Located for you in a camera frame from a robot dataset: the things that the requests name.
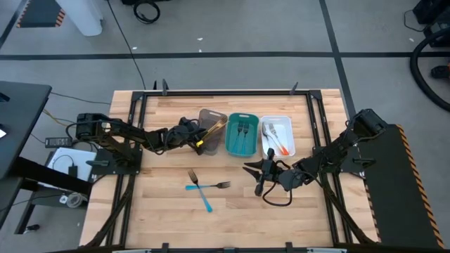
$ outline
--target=wooden tabletop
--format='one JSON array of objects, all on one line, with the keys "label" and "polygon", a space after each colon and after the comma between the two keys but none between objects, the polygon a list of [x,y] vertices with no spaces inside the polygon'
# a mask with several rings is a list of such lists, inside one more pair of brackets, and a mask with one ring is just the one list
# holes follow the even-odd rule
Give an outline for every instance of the wooden tabletop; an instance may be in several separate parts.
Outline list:
[{"label": "wooden tabletop", "polygon": [[[131,93],[115,92],[110,117],[127,120]],[[345,129],[344,105],[338,89],[324,89],[322,94],[334,140]],[[315,103],[314,107],[318,119],[319,110]],[[178,124],[180,117],[198,118],[203,108],[227,115],[247,112],[258,117],[289,116],[296,154],[286,162],[292,164],[311,155],[314,139],[304,96],[151,97],[147,101],[144,128],[146,131],[170,128]],[[324,145],[321,126],[319,132]],[[292,242],[294,247],[332,246],[323,191],[316,183],[294,189],[294,199],[289,207],[273,207],[255,196],[255,179],[242,170],[242,165],[262,158],[260,138],[258,145],[258,152],[252,158],[229,156],[223,141],[215,156],[198,156],[187,146],[161,156],[145,150],[142,170],[136,177],[126,247],[161,248],[164,242],[171,248],[285,247],[285,242]],[[184,189],[191,185],[188,169],[194,169],[200,184],[231,182],[227,189],[204,189],[214,210],[212,213],[205,210],[197,190]],[[340,180],[347,210],[367,236],[377,240],[363,181],[349,174],[342,174]],[[81,245],[92,239],[109,216],[115,182],[116,176],[106,176],[94,186]],[[276,186],[268,200],[287,202],[288,193]],[[116,224],[115,242],[121,220],[120,217]],[[343,241],[340,219],[336,221]]]}]

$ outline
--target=white plastic bin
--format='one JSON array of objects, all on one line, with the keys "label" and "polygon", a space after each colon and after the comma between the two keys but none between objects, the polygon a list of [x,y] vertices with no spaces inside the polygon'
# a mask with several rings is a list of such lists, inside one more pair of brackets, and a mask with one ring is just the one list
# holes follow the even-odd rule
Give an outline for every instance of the white plastic bin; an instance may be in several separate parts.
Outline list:
[{"label": "white plastic bin", "polygon": [[282,155],[281,151],[277,147],[277,145],[272,141],[270,137],[264,136],[261,131],[262,138],[262,156],[264,159],[267,158],[267,150],[269,148],[273,148],[275,151],[275,157],[277,159],[283,159],[287,157],[292,157],[295,155],[295,142],[293,135],[293,126],[290,118],[287,116],[264,116],[261,118],[261,126],[263,124],[272,123],[274,125],[274,129],[276,131],[276,135],[278,136],[281,144],[288,149],[289,155]]}]

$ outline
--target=concrete floor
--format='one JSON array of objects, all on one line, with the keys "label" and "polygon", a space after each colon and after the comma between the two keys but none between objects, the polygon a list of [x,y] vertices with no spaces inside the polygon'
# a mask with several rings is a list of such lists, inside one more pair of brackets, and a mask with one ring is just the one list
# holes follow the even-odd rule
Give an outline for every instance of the concrete floor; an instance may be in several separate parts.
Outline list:
[{"label": "concrete floor", "polygon": [[[105,1],[103,33],[83,37],[69,18],[59,28],[13,28],[0,44],[4,55],[77,55],[128,53]],[[409,52],[424,36],[403,26],[403,12],[417,0],[326,0],[340,52]],[[0,0],[0,34],[20,0]],[[135,53],[198,53],[246,51],[331,52],[319,1],[173,0],[160,3],[162,16],[154,25],[139,23],[129,6],[111,0]],[[417,25],[413,16],[408,22]],[[414,83],[408,58],[343,58],[356,111],[373,108],[387,122],[402,124],[409,138],[423,184],[442,237],[450,245],[450,116],[423,95]],[[322,57],[140,58],[147,87],[165,78],[171,89],[341,89],[335,60]],[[444,58],[421,58],[423,73]],[[0,79],[50,84],[53,91],[109,102],[114,90],[142,89],[130,59],[0,60]],[[430,80],[450,100],[448,81]],[[108,113],[93,105],[51,96],[46,109],[56,117],[75,120],[81,112]],[[42,115],[33,134],[40,139],[64,136],[64,128]],[[30,138],[22,156],[44,163],[49,149]],[[21,192],[16,202],[29,193]],[[30,223],[38,233],[13,235],[24,205],[15,206],[0,230],[0,252],[49,252],[78,245],[82,210],[37,207]]]}]

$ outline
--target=metal fork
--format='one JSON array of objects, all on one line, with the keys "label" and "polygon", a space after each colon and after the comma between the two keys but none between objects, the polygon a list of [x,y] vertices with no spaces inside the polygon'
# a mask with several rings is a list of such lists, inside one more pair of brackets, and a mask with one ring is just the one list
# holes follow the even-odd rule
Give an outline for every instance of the metal fork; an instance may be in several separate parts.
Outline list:
[{"label": "metal fork", "polygon": [[[198,186],[198,187],[200,187],[200,188],[217,187],[217,188],[219,188],[219,189],[225,189],[225,188],[230,187],[230,185],[231,185],[231,183],[228,181],[228,182],[221,182],[221,183],[218,183],[218,184],[216,184],[216,185],[210,185],[210,186]],[[197,189],[197,186],[186,186],[185,189],[186,189],[186,190],[196,190],[196,189]]]},{"label": "metal fork", "polygon": [[243,129],[244,141],[242,142],[242,148],[241,148],[241,151],[240,151],[240,153],[243,154],[243,155],[245,155],[245,137],[247,137],[248,127],[249,127],[248,122],[245,122],[244,123],[244,129]]},{"label": "metal fork", "polygon": [[236,136],[236,140],[234,141],[234,144],[233,144],[233,153],[236,153],[236,148],[238,147],[238,142],[239,142],[239,136],[240,136],[240,133],[241,133],[243,128],[244,128],[244,122],[239,121],[239,124],[238,124],[238,135]]},{"label": "metal fork", "polygon": [[189,169],[188,174],[189,177],[191,178],[192,183],[194,183],[197,186],[198,190],[200,191],[200,195],[202,196],[203,202],[205,203],[206,210],[208,212],[212,212],[211,205],[208,203],[206,197],[203,195],[202,188],[200,188],[200,186],[198,185],[197,175],[195,175],[195,172],[192,169]]},{"label": "metal fork", "polygon": [[269,123],[269,130],[275,136],[275,139],[276,139],[275,144],[280,148],[281,153],[283,155],[289,155],[288,150],[284,147],[283,144],[281,144],[280,139],[278,139],[278,136],[276,135],[275,127],[274,127],[274,125],[272,123]]}]

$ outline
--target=blue utensil handle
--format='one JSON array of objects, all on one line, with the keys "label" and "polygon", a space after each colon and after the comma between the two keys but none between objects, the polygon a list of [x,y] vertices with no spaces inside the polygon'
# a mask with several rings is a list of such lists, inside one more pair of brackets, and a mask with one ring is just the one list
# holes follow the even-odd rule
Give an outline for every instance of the blue utensil handle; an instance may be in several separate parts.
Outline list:
[{"label": "blue utensil handle", "polygon": [[236,148],[238,147],[239,136],[240,136],[240,133],[238,133],[238,135],[236,136],[236,141],[234,142],[234,145],[233,145],[233,153],[237,152]]},{"label": "blue utensil handle", "polygon": [[208,212],[212,212],[212,207],[210,206],[210,204],[206,200],[206,197],[203,195],[202,188],[198,187],[198,190],[200,191],[200,195],[202,196],[203,202],[205,203],[206,210]]},{"label": "blue utensil handle", "polygon": [[242,155],[245,155],[245,137],[247,137],[247,134],[244,135],[244,141],[242,142],[242,148],[240,149]]},{"label": "blue utensil handle", "polygon": [[[198,187],[200,187],[200,188],[208,188],[208,187],[211,187],[211,186],[198,186]],[[184,188],[186,190],[197,190],[198,189],[197,186],[185,186]]]}]

